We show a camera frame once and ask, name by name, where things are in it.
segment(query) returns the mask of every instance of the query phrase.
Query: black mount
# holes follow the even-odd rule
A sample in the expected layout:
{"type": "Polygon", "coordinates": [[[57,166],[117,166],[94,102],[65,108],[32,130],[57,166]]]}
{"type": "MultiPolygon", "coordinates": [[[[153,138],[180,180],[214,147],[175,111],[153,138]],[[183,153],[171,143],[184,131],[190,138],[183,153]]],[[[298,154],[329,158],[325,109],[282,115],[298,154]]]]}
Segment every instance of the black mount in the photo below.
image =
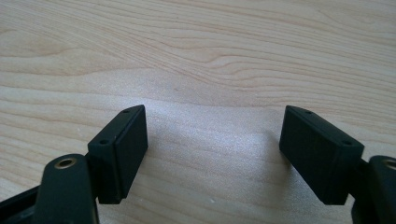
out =
{"type": "Polygon", "coordinates": [[[280,151],[325,204],[355,198],[355,224],[396,223],[396,160],[361,159],[364,145],[312,111],[288,105],[280,151]]]}
{"type": "Polygon", "coordinates": [[[148,148],[143,105],[121,111],[88,144],[85,156],[59,157],[41,185],[0,203],[0,223],[99,223],[99,203],[126,198],[148,148]]]}
{"type": "MultiPolygon", "coordinates": [[[[147,148],[145,107],[121,111],[91,140],[87,155],[51,161],[41,186],[1,202],[0,223],[99,223],[95,198],[126,198],[147,148]]],[[[317,114],[289,105],[279,148],[325,204],[345,204],[351,194],[355,224],[396,223],[395,159],[362,160],[364,145],[317,114]]]]}

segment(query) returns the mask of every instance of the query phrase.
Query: black rectangular block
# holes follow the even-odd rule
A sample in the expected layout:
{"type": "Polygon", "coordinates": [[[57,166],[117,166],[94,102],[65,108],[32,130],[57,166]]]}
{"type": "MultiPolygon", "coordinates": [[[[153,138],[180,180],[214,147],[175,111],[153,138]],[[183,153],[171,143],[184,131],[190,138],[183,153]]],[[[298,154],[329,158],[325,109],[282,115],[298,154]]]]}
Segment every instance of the black rectangular block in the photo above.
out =
{"type": "Polygon", "coordinates": [[[128,195],[148,148],[146,110],[122,110],[88,144],[99,203],[120,203],[128,195]]]}
{"type": "Polygon", "coordinates": [[[317,114],[288,105],[279,148],[325,204],[344,204],[364,145],[317,114]]]}

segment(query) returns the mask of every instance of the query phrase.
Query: small hole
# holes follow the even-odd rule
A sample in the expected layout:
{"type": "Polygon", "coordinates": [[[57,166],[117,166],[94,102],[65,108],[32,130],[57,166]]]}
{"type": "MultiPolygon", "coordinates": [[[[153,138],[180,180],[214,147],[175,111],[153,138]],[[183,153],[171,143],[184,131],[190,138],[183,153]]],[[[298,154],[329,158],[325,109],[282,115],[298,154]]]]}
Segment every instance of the small hole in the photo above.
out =
{"type": "Polygon", "coordinates": [[[347,141],[347,140],[344,140],[343,144],[346,145],[346,146],[352,146],[352,143],[347,141]]]}
{"type": "Polygon", "coordinates": [[[61,161],[61,162],[59,162],[59,166],[64,167],[64,166],[70,165],[70,163],[72,163],[72,162],[73,162],[72,160],[61,161]]]}
{"type": "Polygon", "coordinates": [[[392,169],[392,170],[396,170],[396,161],[392,161],[392,160],[384,160],[385,165],[388,166],[388,168],[392,169]]]}
{"type": "Polygon", "coordinates": [[[75,158],[67,158],[67,159],[58,161],[55,164],[55,168],[60,169],[60,170],[66,169],[66,168],[69,168],[70,166],[73,166],[76,163],[76,161],[77,160],[75,158]]]}

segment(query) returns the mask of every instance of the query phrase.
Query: wood grain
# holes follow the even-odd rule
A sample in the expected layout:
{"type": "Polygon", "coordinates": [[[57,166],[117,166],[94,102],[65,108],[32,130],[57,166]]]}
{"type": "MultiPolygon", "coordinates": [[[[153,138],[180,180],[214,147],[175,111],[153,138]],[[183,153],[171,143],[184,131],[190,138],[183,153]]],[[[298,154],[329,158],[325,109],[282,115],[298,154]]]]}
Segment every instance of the wood grain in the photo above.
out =
{"type": "Polygon", "coordinates": [[[102,223],[351,223],[279,154],[285,105],[396,157],[396,2],[0,1],[0,201],[147,108],[149,148],[102,223]]]}

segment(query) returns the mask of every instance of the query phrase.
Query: wooden table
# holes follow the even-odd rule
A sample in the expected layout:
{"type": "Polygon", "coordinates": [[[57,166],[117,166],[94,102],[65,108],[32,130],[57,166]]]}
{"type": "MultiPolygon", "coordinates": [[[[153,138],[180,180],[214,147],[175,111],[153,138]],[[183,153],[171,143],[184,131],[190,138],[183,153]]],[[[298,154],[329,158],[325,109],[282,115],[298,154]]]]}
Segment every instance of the wooden table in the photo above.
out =
{"type": "Polygon", "coordinates": [[[396,157],[396,3],[0,1],[0,201],[144,104],[148,152],[102,223],[351,223],[281,156],[285,105],[396,157]]]}

